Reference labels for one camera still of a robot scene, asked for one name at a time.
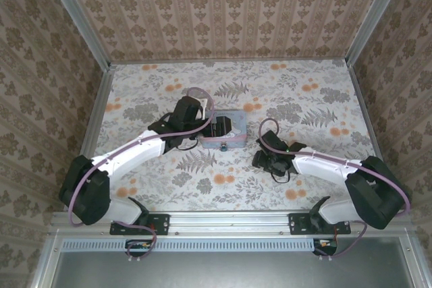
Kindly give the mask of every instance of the aluminum frame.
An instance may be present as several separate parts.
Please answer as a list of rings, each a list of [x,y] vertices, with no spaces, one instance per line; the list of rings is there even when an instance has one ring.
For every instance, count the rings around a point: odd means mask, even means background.
[[[346,53],[346,61],[348,65],[354,65],[356,63],[356,60],[360,56],[369,37],[371,37],[372,32],[383,16],[390,1],[391,0],[373,0],[371,8],[369,8],[350,48],[348,49],[348,52]]]
[[[235,212],[164,212],[170,215],[170,239],[298,239],[326,238],[332,235],[291,235],[288,214],[308,212],[307,210],[278,211],[235,211]],[[110,223],[97,223],[88,227],[75,228],[68,223],[66,212],[53,215],[48,239],[40,257],[32,288],[49,288],[53,283],[61,255],[63,241],[76,239],[144,239],[150,235],[113,236],[109,234]],[[352,232],[342,237],[356,237],[362,225],[352,223]],[[431,286],[431,274],[416,238],[415,228],[409,217],[394,219],[384,230],[369,228],[364,237],[397,237],[404,252],[405,261],[414,287]]]
[[[114,73],[111,70],[102,75],[101,85],[99,86],[92,113],[88,121],[86,135],[84,136],[81,145],[80,154],[83,154],[84,156],[92,157],[95,155],[97,139],[101,131],[103,113],[107,106],[109,91],[111,90],[113,79]]]
[[[64,7],[67,9],[71,19],[74,21],[76,27],[80,31],[83,39],[90,51],[92,52],[97,63],[101,67],[104,73],[109,71],[109,55],[103,48],[102,43],[99,40],[96,31],[91,26],[90,22],[87,20],[80,4],[77,0],[61,0]]]
[[[381,160],[383,160],[383,155],[382,155],[381,150],[379,148],[378,140],[377,140],[377,137],[375,135],[375,131],[373,130],[372,121],[371,121],[371,118],[369,117],[369,113],[367,111],[366,103],[365,103],[365,100],[363,98],[362,90],[360,89],[360,84],[358,83],[358,80],[356,77],[356,72],[354,71],[354,67],[352,65],[349,65],[348,71],[350,73],[351,82],[352,82],[352,85],[354,87],[354,91],[355,91],[356,96],[357,96],[358,105],[360,106],[360,110],[362,111],[362,114],[363,114],[364,123],[366,124],[367,131],[369,133],[369,136],[371,137],[371,143],[372,143],[373,150],[375,151],[375,154],[377,155],[377,157],[380,158]]]

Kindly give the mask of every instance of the floral wallpaper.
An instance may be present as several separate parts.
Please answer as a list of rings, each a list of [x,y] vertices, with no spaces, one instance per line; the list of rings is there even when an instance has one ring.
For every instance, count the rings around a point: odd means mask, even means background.
[[[60,0],[0,0],[0,287],[30,284],[101,73]]]
[[[373,0],[78,0],[112,61],[343,57]]]
[[[279,121],[279,136],[288,143],[303,142],[348,159],[373,154],[341,59],[137,64],[113,69],[96,154],[121,146],[173,111],[191,86],[207,90],[217,109],[246,111],[245,148],[221,152],[198,145],[188,152],[172,150],[113,185],[113,195],[133,197],[151,210],[310,208],[323,196],[343,194],[342,187],[304,175],[292,175],[289,183],[278,184],[254,168],[258,126],[266,117]],[[191,144],[185,141],[181,147]]]
[[[432,0],[391,0],[354,68],[432,265]]]

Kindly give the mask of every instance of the small box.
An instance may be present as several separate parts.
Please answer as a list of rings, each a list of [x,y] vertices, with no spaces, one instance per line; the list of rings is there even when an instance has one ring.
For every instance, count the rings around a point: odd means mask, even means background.
[[[216,117],[226,116],[231,119],[231,131],[217,138],[205,138],[201,136],[199,141],[203,148],[216,148],[226,151],[232,148],[244,148],[246,146],[246,113],[239,110],[216,111],[212,123],[216,123]]]

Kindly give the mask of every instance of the metal edge strip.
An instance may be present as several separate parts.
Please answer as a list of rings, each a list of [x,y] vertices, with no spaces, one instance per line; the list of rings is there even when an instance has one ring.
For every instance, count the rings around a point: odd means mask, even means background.
[[[83,39],[86,41],[88,48],[92,52],[97,63],[103,72],[109,70],[109,56],[102,47],[96,32],[92,29],[90,22],[87,20],[82,8],[76,0],[61,0],[76,27],[80,31]]]
[[[427,266],[419,239],[406,231],[406,234],[401,236],[399,240],[414,287],[431,287],[431,271]]]
[[[379,149],[377,137],[375,135],[375,131],[373,130],[371,118],[369,117],[369,113],[368,113],[367,108],[366,108],[366,103],[365,103],[365,100],[364,100],[363,95],[362,95],[362,90],[360,89],[360,84],[358,84],[356,73],[355,73],[352,65],[348,66],[348,71],[350,72],[352,85],[354,86],[354,91],[356,92],[358,105],[360,106],[360,109],[361,109],[362,114],[363,114],[364,123],[366,124],[367,131],[369,133],[369,136],[371,137],[373,150],[375,151],[375,154],[377,155],[377,157],[379,157],[381,160],[383,160],[383,155],[381,153],[381,150]]]
[[[39,288],[40,283],[42,282],[43,277],[47,271],[48,259],[51,255],[51,251],[53,249],[54,238],[47,238],[45,240],[45,244],[43,246],[42,252],[40,253],[38,266],[36,271],[34,272],[33,281],[31,284],[31,288]]]
[[[214,62],[250,62],[250,61],[323,61],[345,60],[344,57],[228,57],[226,59],[180,59],[180,60],[147,60],[147,61],[112,61],[112,65],[152,64],[152,63],[214,63]]]
[[[113,83],[114,73],[109,70],[102,75],[101,85],[99,86],[96,101],[93,105],[93,110],[87,125],[86,135],[82,141],[80,154],[91,158],[96,150],[97,139],[101,130],[103,114],[107,106],[109,92]]]
[[[387,9],[389,2],[390,0],[373,0],[369,11],[358,29],[357,35],[354,37],[346,53],[348,66],[355,64],[384,11]]]
[[[273,212],[166,212],[170,214],[171,225],[168,237],[208,238],[208,237],[316,237],[317,235],[290,235],[288,214],[299,210],[276,210]],[[108,238],[110,223],[96,223],[89,227],[74,228],[68,223],[66,212],[53,215],[49,236]],[[363,226],[352,223],[351,234],[344,237],[356,237]],[[409,217],[393,220],[385,230],[369,228],[365,237],[401,237],[414,235]]]

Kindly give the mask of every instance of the fern leaf pattern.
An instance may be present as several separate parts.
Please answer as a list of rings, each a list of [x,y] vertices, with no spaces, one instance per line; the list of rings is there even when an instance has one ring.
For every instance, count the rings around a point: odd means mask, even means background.
[[[177,164],[176,169],[198,173],[198,171],[204,172],[207,167],[212,167],[213,163],[217,163],[215,153],[212,155],[209,150],[206,154],[198,150],[198,153],[191,152],[186,154],[182,161]]]
[[[338,118],[334,111],[330,112],[328,108],[326,111],[318,108],[318,111],[314,111],[313,109],[308,111],[303,117],[301,123],[309,126],[323,127],[323,125],[328,126],[330,122],[335,121],[336,119]]]
[[[225,84],[221,85],[219,89],[215,92],[215,96],[220,97],[226,97],[233,99],[238,97],[241,94],[246,94],[249,91],[247,85],[243,84],[243,82],[240,82],[240,84],[232,82],[231,84],[226,82]]]
[[[3,90],[4,84],[10,83],[7,78],[0,72]],[[259,150],[258,129],[268,117],[278,121],[278,136],[287,143],[305,143],[314,150],[345,159],[362,160],[373,154],[343,60],[118,65],[113,79],[97,155],[129,142],[152,122],[173,112],[178,100],[192,87],[201,87],[211,94],[217,110],[246,112],[245,147],[234,149],[228,143],[227,152],[209,150],[202,144],[187,152],[173,149],[119,179],[111,195],[126,193],[149,210],[300,209],[311,208],[323,196],[343,194],[343,188],[329,187],[325,181],[306,175],[292,175],[289,183],[278,184],[262,168],[252,166]],[[199,91],[190,95],[205,97]],[[274,131],[275,126],[266,123],[263,132],[269,129]],[[423,137],[431,133],[430,129],[426,127]],[[185,139],[181,148],[193,144],[194,141]],[[31,162],[27,157],[31,155],[29,146],[28,152],[22,145],[15,149],[13,142],[9,146],[16,152],[12,158]],[[404,148],[410,149],[407,140],[400,154]],[[56,178],[63,179],[66,171],[56,172],[56,168],[52,163],[55,174],[59,174]],[[7,169],[5,176],[18,178]],[[11,205],[10,201],[15,200],[9,194],[8,198],[0,192],[0,206]],[[29,212],[42,210],[34,208]]]

